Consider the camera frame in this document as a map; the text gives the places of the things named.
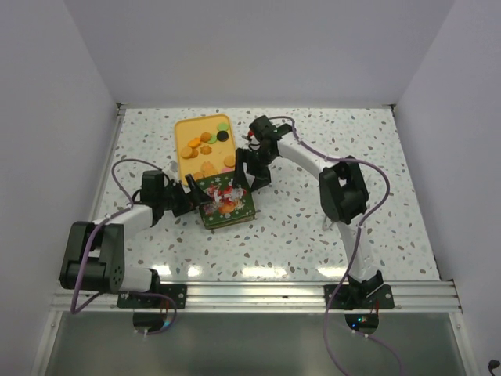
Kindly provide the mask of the green gold cookie tin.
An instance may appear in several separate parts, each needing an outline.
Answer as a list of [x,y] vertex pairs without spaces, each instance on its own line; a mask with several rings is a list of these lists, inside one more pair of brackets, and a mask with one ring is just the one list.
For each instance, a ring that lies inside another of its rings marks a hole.
[[211,214],[201,212],[200,217],[206,230],[216,230],[254,220],[255,213],[253,211],[233,211],[225,214],[221,214],[218,211]]

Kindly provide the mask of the gold tin lid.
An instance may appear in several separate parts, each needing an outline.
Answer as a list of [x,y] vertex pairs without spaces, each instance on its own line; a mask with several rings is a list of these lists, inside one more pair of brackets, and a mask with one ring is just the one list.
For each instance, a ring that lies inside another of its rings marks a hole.
[[203,191],[208,194],[212,202],[199,207],[199,213],[221,214],[231,212],[254,212],[254,200],[249,185],[232,188],[233,172],[213,175],[197,182]]

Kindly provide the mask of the yellow plastic tray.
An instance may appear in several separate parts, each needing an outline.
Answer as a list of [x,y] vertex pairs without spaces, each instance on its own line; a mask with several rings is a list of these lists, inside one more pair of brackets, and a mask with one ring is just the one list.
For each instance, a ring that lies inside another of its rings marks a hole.
[[[216,137],[217,126],[222,122],[229,124],[229,139],[225,142],[219,142]],[[232,124],[225,114],[181,120],[174,130],[178,173],[184,186],[188,186],[185,179],[188,174],[194,179],[221,174],[226,167],[224,158],[236,154]]]

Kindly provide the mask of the black sandwich cookie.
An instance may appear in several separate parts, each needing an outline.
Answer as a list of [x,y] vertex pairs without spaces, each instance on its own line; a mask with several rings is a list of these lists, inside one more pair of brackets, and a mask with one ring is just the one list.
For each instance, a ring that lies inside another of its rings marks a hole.
[[225,142],[229,139],[229,134],[227,131],[219,131],[216,137],[219,142]]

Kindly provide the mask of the metal tongs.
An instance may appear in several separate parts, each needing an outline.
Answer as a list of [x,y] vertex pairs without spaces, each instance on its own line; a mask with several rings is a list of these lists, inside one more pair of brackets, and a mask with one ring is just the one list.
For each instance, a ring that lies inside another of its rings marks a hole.
[[332,228],[333,224],[334,222],[326,216],[323,220],[322,230],[328,231],[329,229]]

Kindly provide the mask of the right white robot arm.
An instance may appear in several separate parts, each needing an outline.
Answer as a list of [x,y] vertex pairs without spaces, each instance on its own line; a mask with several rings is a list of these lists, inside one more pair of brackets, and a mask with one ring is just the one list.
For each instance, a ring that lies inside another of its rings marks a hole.
[[352,157],[332,158],[314,151],[296,139],[293,132],[270,132],[262,136],[257,148],[236,150],[232,185],[241,187],[252,175],[251,191],[271,183],[269,165],[277,158],[287,159],[317,179],[320,206],[324,215],[337,226],[349,257],[348,297],[353,305],[367,307],[383,285],[381,271],[374,263],[362,220],[367,213],[369,192],[359,165]]

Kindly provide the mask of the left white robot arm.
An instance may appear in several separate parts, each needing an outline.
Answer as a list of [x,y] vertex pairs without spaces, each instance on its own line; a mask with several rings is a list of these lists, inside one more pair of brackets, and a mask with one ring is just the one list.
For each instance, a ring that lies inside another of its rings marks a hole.
[[163,297],[158,272],[127,267],[125,245],[155,226],[165,212],[179,217],[213,201],[191,175],[187,183],[189,190],[185,191],[180,182],[169,180],[163,172],[146,171],[138,202],[94,222],[73,223],[59,274],[61,287],[75,292],[135,292],[143,306],[157,306]]

